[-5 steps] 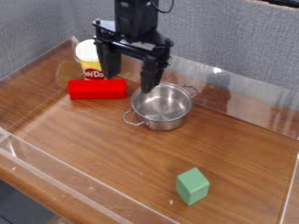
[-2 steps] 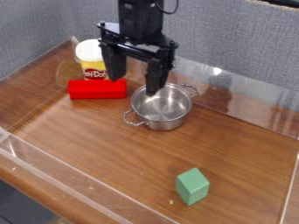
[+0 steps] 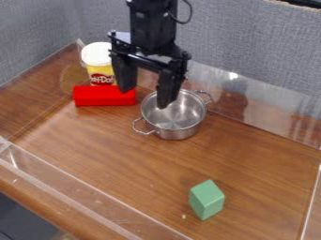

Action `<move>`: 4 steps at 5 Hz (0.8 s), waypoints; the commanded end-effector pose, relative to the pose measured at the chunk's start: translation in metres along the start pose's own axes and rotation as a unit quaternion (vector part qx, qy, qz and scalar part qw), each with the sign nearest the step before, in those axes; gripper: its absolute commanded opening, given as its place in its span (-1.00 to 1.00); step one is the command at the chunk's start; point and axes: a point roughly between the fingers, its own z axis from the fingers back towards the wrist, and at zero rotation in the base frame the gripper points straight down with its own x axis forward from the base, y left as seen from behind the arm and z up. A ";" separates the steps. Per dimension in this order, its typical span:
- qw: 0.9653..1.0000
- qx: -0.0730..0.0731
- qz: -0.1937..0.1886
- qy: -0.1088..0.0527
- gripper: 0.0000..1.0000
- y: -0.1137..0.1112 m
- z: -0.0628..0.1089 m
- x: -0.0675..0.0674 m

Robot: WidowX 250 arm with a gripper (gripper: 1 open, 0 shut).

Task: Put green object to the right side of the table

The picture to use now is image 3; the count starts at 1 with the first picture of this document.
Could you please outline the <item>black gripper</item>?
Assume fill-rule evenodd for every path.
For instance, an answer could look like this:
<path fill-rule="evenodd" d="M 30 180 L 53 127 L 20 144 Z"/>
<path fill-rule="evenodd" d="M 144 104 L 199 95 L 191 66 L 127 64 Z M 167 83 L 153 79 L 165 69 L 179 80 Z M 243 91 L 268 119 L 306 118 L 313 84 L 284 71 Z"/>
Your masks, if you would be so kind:
<path fill-rule="evenodd" d="M 185 79 L 187 63 L 191 54 L 172 41 L 155 50 L 131 42 L 131 33 L 111 30 L 111 66 L 121 93 L 136 86 L 139 68 L 160 72 L 156 84 L 156 107 L 165 109 L 176 100 L 181 82 Z"/>

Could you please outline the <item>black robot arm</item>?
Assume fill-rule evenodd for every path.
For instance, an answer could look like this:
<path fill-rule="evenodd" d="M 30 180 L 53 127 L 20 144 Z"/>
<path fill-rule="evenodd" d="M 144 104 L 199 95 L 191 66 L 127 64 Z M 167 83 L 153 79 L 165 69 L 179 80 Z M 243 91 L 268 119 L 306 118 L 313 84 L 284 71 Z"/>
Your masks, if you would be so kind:
<path fill-rule="evenodd" d="M 191 54 L 175 45 L 177 0 L 127 0 L 129 31 L 111 30 L 111 66 L 121 93 L 136 86 L 137 69 L 159 74 L 156 106 L 164 109 L 177 98 Z"/>

